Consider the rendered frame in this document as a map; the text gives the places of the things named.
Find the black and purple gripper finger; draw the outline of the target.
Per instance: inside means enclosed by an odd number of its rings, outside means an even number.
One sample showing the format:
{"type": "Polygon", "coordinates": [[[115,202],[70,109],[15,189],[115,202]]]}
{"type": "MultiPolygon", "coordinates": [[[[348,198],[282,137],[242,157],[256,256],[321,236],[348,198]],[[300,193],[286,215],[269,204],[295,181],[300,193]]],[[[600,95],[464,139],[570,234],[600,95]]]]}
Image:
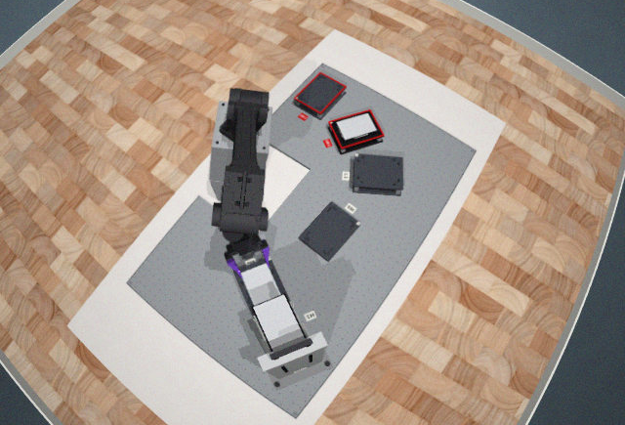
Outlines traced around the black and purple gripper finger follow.
{"type": "Polygon", "coordinates": [[[234,270],[235,270],[235,271],[236,271],[236,272],[240,275],[240,277],[242,278],[242,275],[241,275],[241,273],[240,273],[240,270],[238,269],[238,267],[237,267],[236,263],[234,263],[235,261],[233,261],[233,260],[234,260],[233,258],[232,258],[232,259],[230,259],[230,260],[227,260],[227,263],[228,263],[228,265],[229,265],[232,269],[234,269],[234,270]]]}
{"type": "Polygon", "coordinates": [[[268,267],[270,267],[270,264],[269,264],[270,248],[268,247],[266,249],[263,249],[262,252],[263,252],[263,255],[264,255],[264,258],[266,260],[266,263],[267,263],[268,267]]]}

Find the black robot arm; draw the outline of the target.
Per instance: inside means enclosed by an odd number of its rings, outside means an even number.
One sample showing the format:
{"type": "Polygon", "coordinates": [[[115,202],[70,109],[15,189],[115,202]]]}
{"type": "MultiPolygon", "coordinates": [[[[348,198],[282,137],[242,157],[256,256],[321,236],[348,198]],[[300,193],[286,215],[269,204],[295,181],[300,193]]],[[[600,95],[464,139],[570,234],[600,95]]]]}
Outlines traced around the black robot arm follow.
{"type": "Polygon", "coordinates": [[[243,260],[255,255],[252,234],[266,232],[269,223],[269,211],[262,207],[266,170],[256,157],[256,133],[267,122],[269,97],[269,92],[230,88],[227,118],[220,126],[220,133],[233,141],[233,152],[231,164],[226,165],[221,203],[213,204],[212,226],[220,227],[243,260]]]}

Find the grey slotted shelf rack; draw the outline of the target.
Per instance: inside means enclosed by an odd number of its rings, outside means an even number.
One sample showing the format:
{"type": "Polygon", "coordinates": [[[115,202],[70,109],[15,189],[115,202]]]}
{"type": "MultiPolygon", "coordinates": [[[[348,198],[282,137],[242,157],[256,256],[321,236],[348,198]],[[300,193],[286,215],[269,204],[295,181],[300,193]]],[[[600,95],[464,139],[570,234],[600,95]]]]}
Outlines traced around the grey slotted shelf rack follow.
{"type": "MultiPolygon", "coordinates": [[[[296,318],[297,318],[299,324],[301,325],[301,327],[302,327],[306,337],[309,337],[310,335],[309,335],[309,333],[308,333],[304,323],[300,322],[300,320],[299,320],[299,318],[298,318],[298,316],[297,316],[297,314],[295,312],[294,303],[291,303],[291,301],[289,301],[289,303],[290,303],[290,305],[291,305],[291,307],[292,307],[292,309],[293,309],[293,311],[294,311],[294,313],[296,315],[296,318]]],[[[268,353],[271,352],[271,348],[270,348],[270,346],[269,346],[269,344],[268,344],[268,342],[267,342],[267,340],[265,338],[265,335],[264,335],[264,333],[263,333],[263,331],[262,331],[262,329],[261,329],[261,327],[260,327],[260,325],[259,325],[259,323],[258,323],[258,321],[257,321],[255,316],[254,316],[253,321],[257,323],[257,325],[258,325],[258,327],[259,327],[259,329],[260,329],[260,331],[262,333],[262,336],[263,336],[264,339],[261,338],[260,340],[261,340],[261,342],[262,342],[262,344],[263,344],[263,346],[265,348],[266,353],[268,354],[268,353]]],[[[307,355],[305,355],[305,356],[303,356],[301,358],[297,358],[297,359],[295,359],[293,361],[289,361],[289,362],[284,363],[284,364],[282,364],[280,366],[277,366],[277,367],[274,367],[272,369],[269,369],[269,370],[267,370],[267,372],[269,372],[273,376],[279,376],[279,377],[276,377],[276,378],[280,379],[280,378],[283,378],[283,377],[288,376],[290,374],[293,374],[294,373],[293,371],[298,371],[298,370],[301,370],[301,369],[303,369],[305,367],[310,367],[313,364],[317,364],[317,363],[322,361],[324,348],[325,347],[323,347],[323,348],[321,348],[319,350],[316,350],[316,351],[314,351],[312,353],[309,353],[309,354],[307,354],[307,355]],[[309,360],[309,355],[312,355],[312,362],[310,362],[310,360],[309,360]],[[318,358],[316,358],[316,357],[318,357],[318,358]],[[303,365],[303,364],[306,364],[306,365],[303,365]],[[288,370],[288,372],[285,373],[285,371],[283,371],[283,369],[281,368],[282,366],[285,366],[286,369],[288,370]],[[296,368],[294,368],[294,367],[296,367],[296,368]]]]}

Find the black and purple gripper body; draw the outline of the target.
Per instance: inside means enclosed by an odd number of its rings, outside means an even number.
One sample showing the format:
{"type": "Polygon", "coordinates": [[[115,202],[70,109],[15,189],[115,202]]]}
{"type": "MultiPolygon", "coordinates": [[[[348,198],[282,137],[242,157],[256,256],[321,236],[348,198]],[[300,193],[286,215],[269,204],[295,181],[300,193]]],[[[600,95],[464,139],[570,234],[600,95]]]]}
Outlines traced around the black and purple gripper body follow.
{"type": "MultiPolygon", "coordinates": [[[[269,247],[268,243],[266,242],[266,240],[261,240],[259,235],[253,234],[253,237],[255,239],[256,244],[253,244],[254,247],[254,253],[258,252],[262,249],[266,249],[269,247]]],[[[238,251],[234,252],[231,245],[227,245],[227,252],[224,253],[226,260],[230,260],[232,259],[231,256],[238,254],[238,251]]]]}

